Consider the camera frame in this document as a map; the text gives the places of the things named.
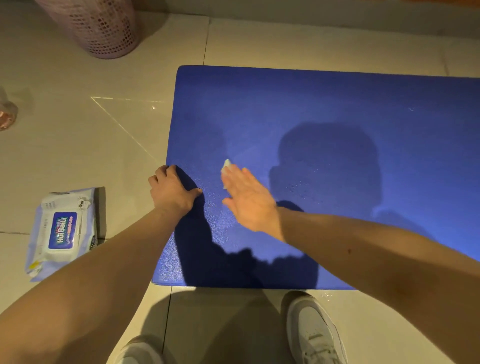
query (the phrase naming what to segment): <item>wet wipes package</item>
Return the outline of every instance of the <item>wet wipes package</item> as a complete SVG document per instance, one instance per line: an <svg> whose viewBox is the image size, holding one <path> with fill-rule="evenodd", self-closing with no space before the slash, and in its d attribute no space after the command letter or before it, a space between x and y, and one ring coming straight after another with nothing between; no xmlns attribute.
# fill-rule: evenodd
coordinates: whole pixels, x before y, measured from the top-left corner
<svg viewBox="0 0 480 364"><path fill-rule="evenodd" d="M36 210L25 271L38 282L97 245L95 188L51 193Z"/></svg>

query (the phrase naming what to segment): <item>blue mat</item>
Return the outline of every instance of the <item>blue mat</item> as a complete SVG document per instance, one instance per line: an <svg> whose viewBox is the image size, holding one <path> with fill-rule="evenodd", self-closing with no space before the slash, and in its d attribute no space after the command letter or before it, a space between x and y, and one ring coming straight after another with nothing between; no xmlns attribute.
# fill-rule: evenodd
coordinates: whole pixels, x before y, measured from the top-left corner
<svg viewBox="0 0 480 364"><path fill-rule="evenodd" d="M185 66L168 164L204 190L158 262L162 285L350 289L222 205L225 159L283 206L399 226L480 260L480 80Z"/></svg>

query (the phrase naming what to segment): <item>tile floor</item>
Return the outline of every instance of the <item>tile floor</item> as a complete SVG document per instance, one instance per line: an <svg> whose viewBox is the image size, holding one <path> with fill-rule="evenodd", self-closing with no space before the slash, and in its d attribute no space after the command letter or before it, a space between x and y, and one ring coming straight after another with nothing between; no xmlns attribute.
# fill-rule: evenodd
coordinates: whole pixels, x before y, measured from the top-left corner
<svg viewBox="0 0 480 364"><path fill-rule="evenodd" d="M20 109L17 124L0 133L0 312L33 286L24 259L45 194L104 186L106 238L151 208L146 179L166 159L181 65L480 77L478 40L140 13L143 43L102 61L33 4L0 4L0 13L0 94ZM374 299L310 293L336 323L349 363L450 363ZM109 362L147 333L164 343L169 363L291 363L282 326L288 295L152 284Z"/></svg>

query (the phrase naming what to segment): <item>shoe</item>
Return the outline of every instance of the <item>shoe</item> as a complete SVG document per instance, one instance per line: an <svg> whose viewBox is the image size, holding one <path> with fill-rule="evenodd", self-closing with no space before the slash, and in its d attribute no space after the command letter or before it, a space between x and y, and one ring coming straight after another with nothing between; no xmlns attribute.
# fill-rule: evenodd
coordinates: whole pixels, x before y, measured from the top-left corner
<svg viewBox="0 0 480 364"><path fill-rule="evenodd" d="M138 336L123 347L115 364L164 364L158 351L145 338Z"/></svg>
<svg viewBox="0 0 480 364"><path fill-rule="evenodd" d="M299 297L290 304L287 336L297 364L347 364L335 325L310 295Z"/></svg>

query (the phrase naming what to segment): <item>pink basket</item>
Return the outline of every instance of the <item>pink basket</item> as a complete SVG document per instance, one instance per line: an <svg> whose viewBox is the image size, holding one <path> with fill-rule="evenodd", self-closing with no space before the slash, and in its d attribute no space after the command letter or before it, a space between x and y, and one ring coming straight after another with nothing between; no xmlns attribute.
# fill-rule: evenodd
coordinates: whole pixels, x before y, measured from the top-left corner
<svg viewBox="0 0 480 364"><path fill-rule="evenodd" d="M118 58L139 43L131 0L36 1L92 56Z"/></svg>

